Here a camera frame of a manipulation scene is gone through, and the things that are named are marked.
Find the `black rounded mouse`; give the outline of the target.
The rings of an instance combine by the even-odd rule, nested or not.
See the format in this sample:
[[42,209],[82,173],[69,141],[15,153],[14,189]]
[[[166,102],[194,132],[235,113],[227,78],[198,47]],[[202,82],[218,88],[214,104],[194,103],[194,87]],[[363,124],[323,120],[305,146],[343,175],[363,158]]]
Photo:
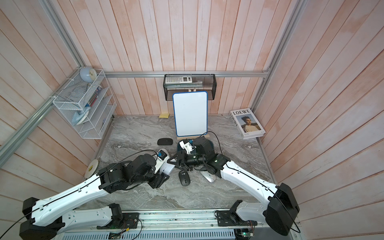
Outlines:
[[191,184],[191,179],[187,171],[184,171],[184,170],[180,171],[179,179],[180,179],[181,185],[184,187],[189,186]]

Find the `silver mouse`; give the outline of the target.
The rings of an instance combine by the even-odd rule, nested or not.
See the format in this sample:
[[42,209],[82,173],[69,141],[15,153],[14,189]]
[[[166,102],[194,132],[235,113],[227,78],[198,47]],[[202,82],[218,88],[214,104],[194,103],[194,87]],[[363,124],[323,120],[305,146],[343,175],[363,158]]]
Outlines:
[[208,171],[201,171],[201,174],[209,181],[213,183],[216,181],[217,177],[215,175],[210,174]]

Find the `slim white mouse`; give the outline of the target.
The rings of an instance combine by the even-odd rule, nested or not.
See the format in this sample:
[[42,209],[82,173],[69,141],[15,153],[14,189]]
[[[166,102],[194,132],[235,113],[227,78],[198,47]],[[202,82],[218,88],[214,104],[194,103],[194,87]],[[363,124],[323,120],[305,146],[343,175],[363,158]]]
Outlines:
[[162,165],[162,167],[159,170],[156,170],[155,173],[165,173],[167,175],[170,175],[172,170],[174,169],[174,165],[168,164],[167,162]]

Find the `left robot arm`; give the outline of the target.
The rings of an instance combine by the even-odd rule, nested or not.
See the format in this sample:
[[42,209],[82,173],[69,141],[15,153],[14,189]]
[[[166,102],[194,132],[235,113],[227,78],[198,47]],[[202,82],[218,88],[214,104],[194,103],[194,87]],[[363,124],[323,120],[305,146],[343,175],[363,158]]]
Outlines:
[[159,188],[169,174],[161,171],[169,155],[160,151],[155,156],[144,154],[133,161],[121,161],[99,170],[96,175],[55,196],[39,200],[29,198],[23,203],[26,221],[20,226],[23,240],[50,240],[58,233],[78,227],[119,229],[129,220],[120,205],[110,204],[96,210],[76,208],[116,191],[128,191],[143,183]]

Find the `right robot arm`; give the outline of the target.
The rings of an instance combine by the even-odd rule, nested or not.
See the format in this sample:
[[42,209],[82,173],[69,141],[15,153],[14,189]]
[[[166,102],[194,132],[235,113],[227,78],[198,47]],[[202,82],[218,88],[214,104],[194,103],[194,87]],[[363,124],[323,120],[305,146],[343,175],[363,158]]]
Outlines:
[[201,172],[229,181],[256,198],[259,203],[236,201],[227,211],[216,211],[221,227],[252,226],[266,223],[276,233],[287,236],[290,231],[300,232],[295,220],[300,212],[292,189],[282,183],[264,181],[238,166],[222,153],[216,153],[213,143],[201,136],[179,142],[179,151],[167,163],[182,170],[200,166]]

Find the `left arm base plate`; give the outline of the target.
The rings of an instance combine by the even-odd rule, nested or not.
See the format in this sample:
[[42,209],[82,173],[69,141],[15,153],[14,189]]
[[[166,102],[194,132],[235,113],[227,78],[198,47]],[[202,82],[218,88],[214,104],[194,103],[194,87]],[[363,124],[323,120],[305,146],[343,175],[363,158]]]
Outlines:
[[112,221],[109,222],[106,226],[97,226],[98,230],[104,229],[127,229],[133,228],[136,229],[139,220],[139,213],[121,213],[121,214],[113,214]]

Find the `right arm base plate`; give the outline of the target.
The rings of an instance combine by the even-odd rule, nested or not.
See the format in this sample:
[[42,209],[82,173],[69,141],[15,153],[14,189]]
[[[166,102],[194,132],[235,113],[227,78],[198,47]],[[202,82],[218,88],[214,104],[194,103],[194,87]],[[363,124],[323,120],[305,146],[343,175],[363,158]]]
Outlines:
[[215,211],[219,227],[257,226],[256,221],[244,221],[233,211]]

